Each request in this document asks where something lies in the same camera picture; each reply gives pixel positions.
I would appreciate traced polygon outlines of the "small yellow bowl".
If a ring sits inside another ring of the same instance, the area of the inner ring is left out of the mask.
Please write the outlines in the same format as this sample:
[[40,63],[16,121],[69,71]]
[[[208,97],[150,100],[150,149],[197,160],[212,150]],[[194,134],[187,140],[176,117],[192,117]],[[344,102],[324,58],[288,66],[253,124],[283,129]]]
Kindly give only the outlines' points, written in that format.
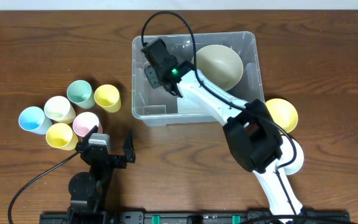
[[274,98],[265,102],[274,122],[287,133],[293,131],[298,124],[298,112],[287,100]]

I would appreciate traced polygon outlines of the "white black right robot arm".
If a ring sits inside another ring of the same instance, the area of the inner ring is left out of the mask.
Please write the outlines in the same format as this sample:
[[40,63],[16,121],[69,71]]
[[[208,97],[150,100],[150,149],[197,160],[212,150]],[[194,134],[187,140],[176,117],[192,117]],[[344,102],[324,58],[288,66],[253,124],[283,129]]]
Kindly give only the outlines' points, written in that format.
[[190,100],[218,120],[230,153],[259,181],[274,219],[282,223],[300,222],[303,205],[295,196],[285,169],[296,162],[298,152],[288,133],[273,121],[265,103],[240,100],[208,80],[196,62],[168,52],[156,38],[142,43],[149,62],[145,74],[153,88]]

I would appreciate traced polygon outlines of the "large cream bowl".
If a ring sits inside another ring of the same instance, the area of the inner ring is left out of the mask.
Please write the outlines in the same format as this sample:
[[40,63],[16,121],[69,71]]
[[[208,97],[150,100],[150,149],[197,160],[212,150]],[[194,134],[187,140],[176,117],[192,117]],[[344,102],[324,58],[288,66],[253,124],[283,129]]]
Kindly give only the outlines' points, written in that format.
[[244,71],[240,56],[224,45],[207,45],[196,53],[197,68],[223,90],[235,87]]

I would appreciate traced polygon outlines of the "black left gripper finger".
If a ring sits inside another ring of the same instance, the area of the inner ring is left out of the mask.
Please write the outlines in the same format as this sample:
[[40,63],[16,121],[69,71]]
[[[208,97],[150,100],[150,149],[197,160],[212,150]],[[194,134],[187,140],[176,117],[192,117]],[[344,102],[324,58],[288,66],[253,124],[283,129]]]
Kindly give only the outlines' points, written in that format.
[[131,130],[127,135],[122,150],[124,151],[126,162],[134,163],[136,160],[136,156],[135,156],[135,150],[133,145],[133,135]]
[[97,133],[98,129],[99,128],[97,126],[93,126],[92,129],[78,141],[77,146],[87,145],[89,143],[89,139],[90,139],[91,135],[94,133]]

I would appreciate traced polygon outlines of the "small white bowl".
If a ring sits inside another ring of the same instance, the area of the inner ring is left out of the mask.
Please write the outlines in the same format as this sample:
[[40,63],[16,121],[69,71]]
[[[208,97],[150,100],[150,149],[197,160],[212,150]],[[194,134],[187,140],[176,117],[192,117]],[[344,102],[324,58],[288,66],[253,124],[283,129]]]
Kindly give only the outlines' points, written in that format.
[[[285,136],[282,136],[282,140],[283,144],[280,146],[282,156],[278,163],[279,165],[289,162],[293,158],[293,148],[289,140]],[[294,162],[283,168],[286,175],[293,175],[297,173],[302,168],[305,159],[302,147],[296,140],[292,139],[292,141],[296,147],[296,158]]]

